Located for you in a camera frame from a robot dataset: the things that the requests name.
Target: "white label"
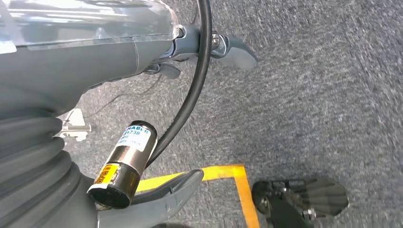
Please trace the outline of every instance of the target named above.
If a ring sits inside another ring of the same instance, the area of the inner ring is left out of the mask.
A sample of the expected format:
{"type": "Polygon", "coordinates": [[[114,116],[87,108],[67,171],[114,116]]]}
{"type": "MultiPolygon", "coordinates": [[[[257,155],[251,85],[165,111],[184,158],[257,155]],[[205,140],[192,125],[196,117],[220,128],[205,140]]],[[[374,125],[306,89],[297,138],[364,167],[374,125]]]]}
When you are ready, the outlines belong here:
{"type": "Polygon", "coordinates": [[[151,132],[142,126],[129,126],[123,132],[116,146],[130,146],[143,152],[150,136],[151,132]]]}

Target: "yellow tape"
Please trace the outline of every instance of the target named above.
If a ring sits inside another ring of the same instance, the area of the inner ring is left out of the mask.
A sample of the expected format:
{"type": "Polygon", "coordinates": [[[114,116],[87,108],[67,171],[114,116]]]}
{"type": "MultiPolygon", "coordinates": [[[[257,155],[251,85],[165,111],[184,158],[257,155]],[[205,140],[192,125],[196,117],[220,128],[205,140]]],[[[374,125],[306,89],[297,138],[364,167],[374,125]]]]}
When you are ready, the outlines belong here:
{"type": "MultiPolygon", "coordinates": [[[[259,220],[255,206],[252,201],[249,182],[243,165],[224,165],[202,168],[204,171],[203,181],[211,181],[221,178],[234,178],[237,191],[240,197],[242,212],[245,216],[246,224],[250,228],[258,228],[259,220]]],[[[165,182],[177,177],[183,172],[142,180],[137,187],[137,191],[151,190],[159,187],[165,182]]]]}
{"type": "Polygon", "coordinates": [[[117,171],[117,168],[119,167],[118,164],[108,164],[105,165],[98,177],[96,178],[94,184],[108,184],[114,174],[117,171]]]}

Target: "yellow floor marking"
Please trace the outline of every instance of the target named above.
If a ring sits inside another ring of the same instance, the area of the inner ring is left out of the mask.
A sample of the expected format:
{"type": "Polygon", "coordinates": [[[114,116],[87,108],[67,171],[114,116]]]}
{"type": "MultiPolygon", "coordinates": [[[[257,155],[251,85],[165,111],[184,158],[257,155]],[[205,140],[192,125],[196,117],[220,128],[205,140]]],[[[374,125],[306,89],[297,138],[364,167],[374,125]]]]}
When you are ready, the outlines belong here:
{"type": "MultiPolygon", "coordinates": [[[[252,194],[248,183],[245,167],[243,165],[223,165],[210,166],[202,168],[204,171],[203,181],[211,181],[221,178],[234,178],[237,191],[240,197],[242,211],[245,216],[246,224],[249,228],[258,228],[259,221],[256,214],[255,206],[252,201],[252,194]]],[[[142,180],[139,183],[137,191],[145,191],[155,189],[172,178],[182,174],[183,172],[150,178],[142,180]]]]}

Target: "yellow sticker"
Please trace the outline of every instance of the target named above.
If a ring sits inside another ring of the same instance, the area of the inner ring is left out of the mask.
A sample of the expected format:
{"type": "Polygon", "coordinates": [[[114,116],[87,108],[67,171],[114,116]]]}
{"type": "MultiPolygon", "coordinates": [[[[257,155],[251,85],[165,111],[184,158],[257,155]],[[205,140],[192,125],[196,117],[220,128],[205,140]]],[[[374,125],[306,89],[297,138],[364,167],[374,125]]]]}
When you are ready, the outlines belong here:
{"type": "Polygon", "coordinates": [[[108,184],[111,179],[113,178],[114,174],[119,167],[118,164],[107,164],[102,169],[102,172],[98,175],[97,179],[95,180],[94,184],[108,184]]]}

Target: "wire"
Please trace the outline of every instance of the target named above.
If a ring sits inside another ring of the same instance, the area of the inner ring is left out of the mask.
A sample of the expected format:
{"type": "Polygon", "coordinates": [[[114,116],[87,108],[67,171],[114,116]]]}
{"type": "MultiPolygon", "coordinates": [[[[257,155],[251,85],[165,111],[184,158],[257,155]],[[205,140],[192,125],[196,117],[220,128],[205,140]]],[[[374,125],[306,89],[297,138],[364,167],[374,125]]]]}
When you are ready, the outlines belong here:
{"type": "Polygon", "coordinates": [[[199,58],[197,60],[196,70],[189,92],[176,114],[171,126],[168,127],[163,136],[158,140],[157,146],[150,159],[147,162],[146,168],[150,166],[155,159],[165,150],[169,143],[174,139],[177,133],[181,130],[186,123],[190,114],[192,113],[197,99],[202,92],[204,81],[206,79],[207,71],[210,63],[211,53],[211,37],[212,37],[212,18],[209,0],[197,0],[200,15],[200,45],[199,45],[199,58]]]}
{"type": "Polygon", "coordinates": [[[153,82],[153,84],[152,84],[147,90],[145,90],[144,92],[141,92],[141,93],[139,93],[139,94],[134,94],[134,93],[121,93],[121,94],[118,94],[118,95],[116,95],[112,100],[110,100],[108,103],[104,104],[104,106],[102,106],[101,108],[99,108],[96,112],[94,112],[94,113],[92,113],[92,114],[89,114],[89,115],[87,115],[87,116],[84,116],[83,119],[87,119],[87,118],[89,118],[89,117],[91,117],[91,116],[94,116],[94,115],[98,114],[98,113],[101,112],[105,107],[107,107],[108,105],[110,105],[111,103],[113,103],[114,101],[116,101],[118,98],[120,98],[120,97],[122,97],[122,96],[128,96],[128,95],[141,96],[141,95],[146,94],[148,91],[150,91],[152,88],[154,88],[154,87],[157,85],[157,83],[161,80],[162,76],[163,76],[163,75],[160,75],[160,76],[158,77],[158,79],[157,79],[155,82],[153,82]]]}

